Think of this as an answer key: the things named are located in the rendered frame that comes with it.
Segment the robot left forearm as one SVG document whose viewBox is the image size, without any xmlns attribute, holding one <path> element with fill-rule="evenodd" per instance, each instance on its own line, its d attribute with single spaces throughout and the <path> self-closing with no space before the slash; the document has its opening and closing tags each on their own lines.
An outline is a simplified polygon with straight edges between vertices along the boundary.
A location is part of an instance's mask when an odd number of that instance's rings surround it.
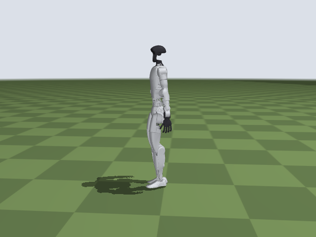
<svg viewBox="0 0 316 237">
<path fill-rule="evenodd" d="M 163 90 L 164 98 L 162 98 L 163 111 L 165 112 L 165 117 L 170 117 L 170 104 L 169 104 L 169 93 L 166 89 Z"/>
</svg>

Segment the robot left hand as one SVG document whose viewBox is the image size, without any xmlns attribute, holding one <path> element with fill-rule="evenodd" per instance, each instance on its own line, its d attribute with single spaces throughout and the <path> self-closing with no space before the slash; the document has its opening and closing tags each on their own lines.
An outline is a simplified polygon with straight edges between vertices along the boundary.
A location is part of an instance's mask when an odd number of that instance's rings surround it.
<svg viewBox="0 0 316 237">
<path fill-rule="evenodd" d="M 169 131 L 172 131 L 170 117 L 165 117 L 165 112 L 163 113 L 163 118 L 164 118 L 164 121 L 163 121 L 163 124 L 161 125 L 160 129 L 162 128 L 162 126 L 164 126 L 163 133 L 164 132 L 167 133 Z M 165 128 L 166 128 L 166 131 L 165 131 Z"/>
</svg>

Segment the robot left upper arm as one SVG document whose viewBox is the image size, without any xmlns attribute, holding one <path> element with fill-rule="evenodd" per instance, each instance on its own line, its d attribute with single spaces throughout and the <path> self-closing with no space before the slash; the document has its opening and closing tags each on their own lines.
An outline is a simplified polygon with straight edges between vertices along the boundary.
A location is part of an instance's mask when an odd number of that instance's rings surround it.
<svg viewBox="0 0 316 237">
<path fill-rule="evenodd" d="M 160 85 L 162 87 L 162 89 L 159 91 L 159 96 L 164 97 L 163 90 L 166 89 L 168 91 L 167 69 L 164 67 L 160 67 L 157 69 L 157 74 L 159 76 Z"/>
</svg>

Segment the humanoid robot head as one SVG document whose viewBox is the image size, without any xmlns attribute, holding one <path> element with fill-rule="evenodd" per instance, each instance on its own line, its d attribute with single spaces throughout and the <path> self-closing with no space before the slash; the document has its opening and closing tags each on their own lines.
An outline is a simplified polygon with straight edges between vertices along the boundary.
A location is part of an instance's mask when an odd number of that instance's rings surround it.
<svg viewBox="0 0 316 237">
<path fill-rule="evenodd" d="M 155 66 L 157 64 L 164 66 L 161 60 L 157 60 L 157 55 L 160 56 L 162 53 L 166 53 L 165 48 L 161 45 L 156 45 L 151 48 L 151 52 L 153 53 L 153 62 L 156 62 Z"/>
</svg>

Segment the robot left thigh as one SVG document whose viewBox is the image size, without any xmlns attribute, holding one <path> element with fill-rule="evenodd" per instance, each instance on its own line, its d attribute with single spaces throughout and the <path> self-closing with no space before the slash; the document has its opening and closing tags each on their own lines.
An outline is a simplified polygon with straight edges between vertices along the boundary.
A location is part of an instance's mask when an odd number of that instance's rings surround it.
<svg viewBox="0 0 316 237">
<path fill-rule="evenodd" d="M 156 113 L 152 115 L 151 122 L 150 122 L 149 137 L 150 137 L 150 143 L 152 145 L 152 148 L 156 154 L 158 152 L 159 147 L 164 147 L 162 145 L 159 145 L 160 137 L 161 137 L 161 129 L 160 129 L 160 126 L 158 125 L 161 123 L 163 124 L 163 121 L 164 121 L 164 118 L 161 111 L 156 111 Z"/>
</svg>

